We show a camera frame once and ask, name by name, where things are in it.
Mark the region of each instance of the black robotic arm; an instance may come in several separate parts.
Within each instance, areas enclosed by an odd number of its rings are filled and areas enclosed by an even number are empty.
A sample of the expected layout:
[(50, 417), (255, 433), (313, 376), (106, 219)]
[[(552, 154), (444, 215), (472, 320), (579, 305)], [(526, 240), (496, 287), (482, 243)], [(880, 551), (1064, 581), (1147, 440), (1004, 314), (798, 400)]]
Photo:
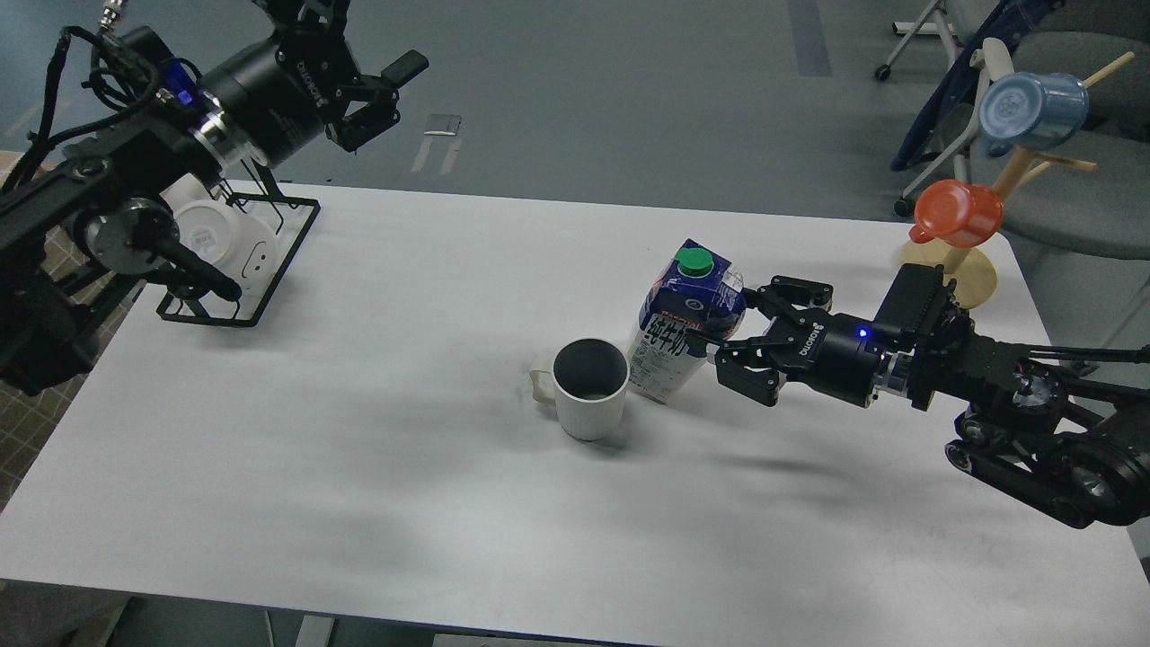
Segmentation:
[[(969, 403), (946, 446), (956, 468), (1056, 519), (1086, 527), (1150, 516), (1150, 391), (1081, 379), (1041, 362), (1150, 362), (1134, 352), (1034, 347), (974, 332), (942, 270), (904, 264), (873, 321), (830, 314), (830, 285), (776, 276), (744, 290), (769, 329), (722, 341), (690, 333), (719, 384), (767, 407), (787, 383), (867, 407), (880, 392), (926, 410), (935, 393)], [(1071, 398), (1113, 405), (1103, 418)], [(1059, 432), (1067, 421), (1080, 433)]]
[[(40, 126), (0, 194), (5, 383), (34, 395), (90, 371), (100, 323), (140, 278), (182, 296), (240, 296), (235, 280), (179, 244), (171, 208), (160, 198), (179, 177), (191, 174), (212, 186), (223, 169), (251, 157), (268, 178), (269, 168), (322, 131), (354, 151), (399, 121), (398, 90), (427, 69), (425, 57), (409, 51), (378, 75), (360, 74), (343, 36), (350, 0), (253, 1), (274, 33), (198, 79), (151, 29), (114, 33), (126, 0), (106, 1), (98, 34), (75, 26), (61, 32)], [(74, 38), (93, 46), (85, 85), (118, 111), (53, 134), (55, 92)], [(346, 114), (353, 102), (365, 105)], [(64, 148), (63, 162), (33, 179), (53, 148), (85, 134)], [(45, 236), (56, 225), (91, 260), (53, 279), (40, 265)], [(107, 274), (113, 278), (90, 302), (72, 299)]]

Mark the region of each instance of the logo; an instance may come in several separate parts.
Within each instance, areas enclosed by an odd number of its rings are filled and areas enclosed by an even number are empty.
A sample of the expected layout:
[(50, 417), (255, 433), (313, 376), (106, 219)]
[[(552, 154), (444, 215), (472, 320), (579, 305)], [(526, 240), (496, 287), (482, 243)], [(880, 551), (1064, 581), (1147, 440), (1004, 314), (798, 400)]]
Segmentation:
[(814, 342), (819, 341), (819, 336), (822, 334), (826, 326), (822, 323), (814, 323), (814, 330), (811, 331), (811, 336), (803, 342), (803, 349), (798, 352), (799, 355), (806, 357), (811, 354), (811, 349), (814, 348)]
[(307, 91), (312, 93), (312, 98), (315, 99), (315, 107), (322, 108), (328, 105), (328, 100), (323, 98), (320, 93), (320, 88), (315, 85), (315, 79), (312, 78), (312, 72), (307, 71), (307, 66), (304, 61), (296, 63), (296, 70), (299, 71), (299, 77), (304, 79), (304, 85), (307, 85)]

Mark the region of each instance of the coffee mug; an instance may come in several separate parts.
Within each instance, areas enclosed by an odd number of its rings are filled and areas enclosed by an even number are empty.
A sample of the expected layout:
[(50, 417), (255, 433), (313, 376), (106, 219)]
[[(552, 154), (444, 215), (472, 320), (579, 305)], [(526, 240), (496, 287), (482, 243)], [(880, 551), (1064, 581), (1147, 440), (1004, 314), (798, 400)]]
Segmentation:
[(986, 242), (1002, 224), (1003, 201), (989, 187), (940, 179), (914, 203), (911, 239), (922, 244), (940, 238), (968, 248)]
[(630, 367), (611, 342), (576, 340), (530, 375), (532, 398), (555, 406), (559, 426), (572, 438), (600, 440), (619, 428)]
[(998, 79), (979, 107), (983, 149), (990, 156), (1010, 144), (1045, 151), (1070, 139), (1086, 122), (1090, 94), (1068, 74), (1014, 72)]
[(239, 283), (260, 293), (279, 262), (276, 232), (254, 215), (218, 200), (192, 200), (176, 210), (179, 241)]

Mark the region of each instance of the orange cup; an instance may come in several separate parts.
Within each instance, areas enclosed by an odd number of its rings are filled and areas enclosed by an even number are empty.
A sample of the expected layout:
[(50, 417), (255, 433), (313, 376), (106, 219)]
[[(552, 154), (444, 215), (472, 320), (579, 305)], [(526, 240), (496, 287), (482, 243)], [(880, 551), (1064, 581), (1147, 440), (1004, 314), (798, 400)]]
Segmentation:
[(1002, 226), (1003, 201), (981, 184), (941, 179), (922, 191), (914, 205), (914, 222), (911, 239), (915, 242), (938, 238), (954, 247), (974, 247)]

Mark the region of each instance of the white mug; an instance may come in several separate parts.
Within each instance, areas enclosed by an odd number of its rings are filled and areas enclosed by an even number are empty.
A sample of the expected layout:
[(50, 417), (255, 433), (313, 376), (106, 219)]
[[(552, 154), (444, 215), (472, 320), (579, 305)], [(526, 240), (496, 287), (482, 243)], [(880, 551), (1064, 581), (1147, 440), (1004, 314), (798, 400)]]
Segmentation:
[(276, 232), (254, 215), (218, 200), (192, 200), (176, 210), (179, 242), (260, 294), (279, 263)]
[(545, 369), (531, 370), (536, 402), (554, 405), (559, 425), (574, 439), (600, 440), (619, 428), (630, 367), (605, 340), (575, 340)]

